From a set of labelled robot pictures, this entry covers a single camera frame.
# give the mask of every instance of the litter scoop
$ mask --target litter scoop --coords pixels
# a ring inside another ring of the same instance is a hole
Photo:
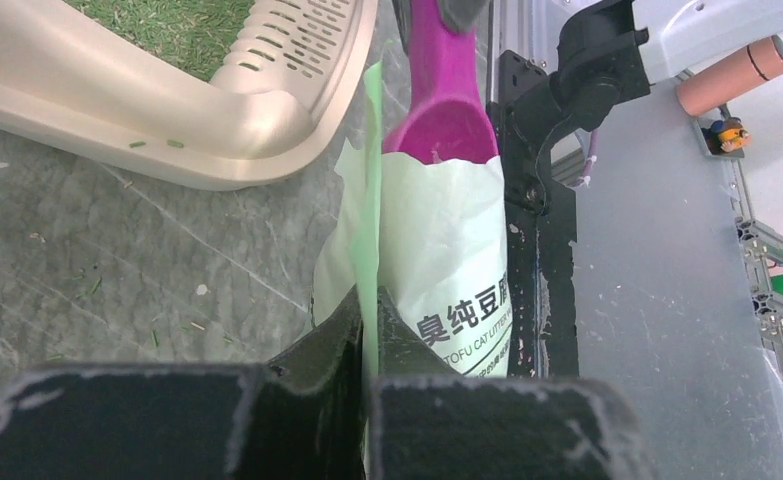
[[[427,165],[454,158],[484,164],[497,156],[497,141],[479,98],[474,32],[447,30],[436,0],[408,1],[412,102],[383,152],[403,152]]]

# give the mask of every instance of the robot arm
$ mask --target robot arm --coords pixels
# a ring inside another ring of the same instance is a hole
[[[632,12],[650,83],[783,32],[783,0],[637,0]]]

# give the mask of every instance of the beige plastic litter box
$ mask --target beige plastic litter box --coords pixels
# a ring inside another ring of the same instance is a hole
[[[0,128],[205,190],[273,182],[332,139],[377,0],[257,0],[209,83],[63,0],[0,0]]]

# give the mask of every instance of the marble tile floor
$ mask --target marble tile floor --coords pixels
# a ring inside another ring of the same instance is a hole
[[[391,2],[380,0],[368,63],[383,49],[387,131],[408,109],[409,72]],[[363,104],[359,91],[299,175],[226,193],[0,131],[0,394],[47,361],[252,362],[290,345],[336,224],[342,186],[332,168],[345,138],[363,141]]]

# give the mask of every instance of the white plastic bag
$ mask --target white plastic bag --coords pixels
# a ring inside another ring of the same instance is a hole
[[[315,267],[314,321],[327,319],[352,286],[375,271],[377,281],[367,288],[387,287],[406,324],[448,365],[467,376],[506,376],[512,308],[500,158],[485,165],[423,165],[402,153],[372,158],[377,141],[369,138],[365,151],[346,144],[335,167],[344,196]],[[373,186],[371,168],[380,169]],[[361,224],[377,216],[372,228]],[[375,235],[356,239],[360,228]],[[365,238],[376,245],[364,245]],[[377,254],[378,267],[371,258]],[[373,265],[362,269],[361,280],[360,262]],[[365,318],[375,321],[375,315]],[[375,324],[370,327],[366,336],[375,335]]]

